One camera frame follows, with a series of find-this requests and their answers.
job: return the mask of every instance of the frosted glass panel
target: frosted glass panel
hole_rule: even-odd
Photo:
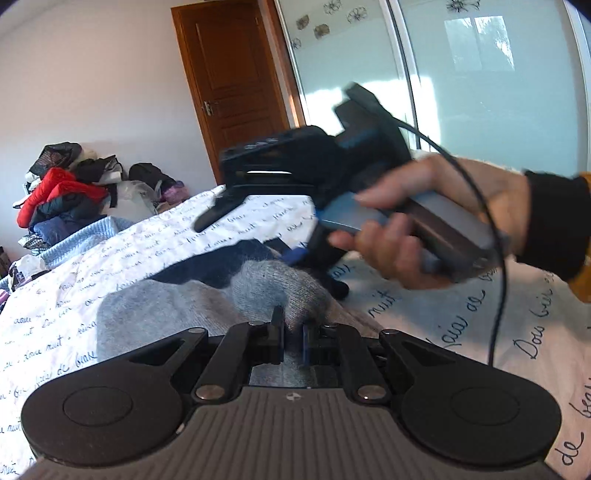
[[[280,0],[280,6],[308,124],[339,133],[342,127],[332,109],[350,82],[368,88],[391,113],[410,120],[407,83],[397,69],[378,0]]]
[[[579,54],[556,0],[400,0],[421,88],[418,126],[448,150],[517,169],[586,164]]]

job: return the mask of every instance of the pile of clothes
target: pile of clothes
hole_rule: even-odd
[[[29,230],[18,243],[40,255],[106,215],[139,222],[189,198],[183,182],[151,163],[133,165],[127,178],[115,155],[97,158],[71,142],[46,145],[25,175],[26,197],[12,205],[20,209],[18,226]]]

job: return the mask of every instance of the wooden door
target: wooden door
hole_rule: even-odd
[[[187,80],[218,183],[225,148],[289,129],[256,0],[172,9]]]

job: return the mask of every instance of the white bedsheet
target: white bedsheet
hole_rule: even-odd
[[[291,247],[314,226],[306,197],[251,197],[203,233],[194,219],[212,201],[202,193],[71,259],[17,290],[0,315],[0,479],[33,456],[21,431],[28,395],[48,380],[96,362],[101,298],[193,255],[240,239],[276,236]],[[485,362],[498,302],[498,275],[445,291],[410,292],[382,279],[355,254],[333,276],[351,287],[345,305],[437,345]],[[569,480],[591,472],[591,309],[558,278],[514,262],[495,365],[548,389],[563,426],[547,462]]]

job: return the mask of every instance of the black cable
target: black cable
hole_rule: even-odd
[[[476,196],[476,199],[478,200],[480,207],[484,211],[486,218],[489,221],[493,240],[495,242],[496,254],[499,255],[499,258],[501,259],[501,298],[499,299],[499,306],[497,308],[495,321],[492,326],[491,340],[489,343],[489,350],[488,350],[488,365],[493,367],[494,366],[493,364],[495,362],[496,340],[497,340],[497,337],[499,336],[499,328],[501,327],[501,318],[503,317],[503,312],[505,310],[505,303],[506,303],[506,297],[507,297],[507,270],[506,270],[506,265],[505,265],[505,253],[503,250],[503,242],[501,240],[501,235],[499,233],[499,229],[496,226],[495,220],[492,217],[491,211],[488,208],[488,204],[486,202],[486,199],[484,198],[484,195],[480,191],[480,188],[478,188],[478,185],[476,185],[476,183],[474,182],[474,179],[472,179],[470,174],[459,164],[459,162],[454,157],[452,157],[452,155],[449,152],[447,152],[443,147],[440,147],[439,145],[437,145],[433,140],[431,140],[426,135],[422,134],[418,129],[414,128],[412,125],[409,125],[408,123],[403,122],[402,120],[399,120],[398,118],[394,118],[394,119],[396,120],[397,124],[401,128],[404,128],[405,130],[408,130],[409,132],[419,136],[422,140],[424,140],[429,145],[431,145],[435,150],[437,150],[437,152],[439,154],[441,154],[441,156],[443,158],[445,158],[447,160],[447,162],[453,168],[455,168],[460,173],[460,175],[462,175],[464,180],[466,180],[466,183],[474,191],[474,195]]]

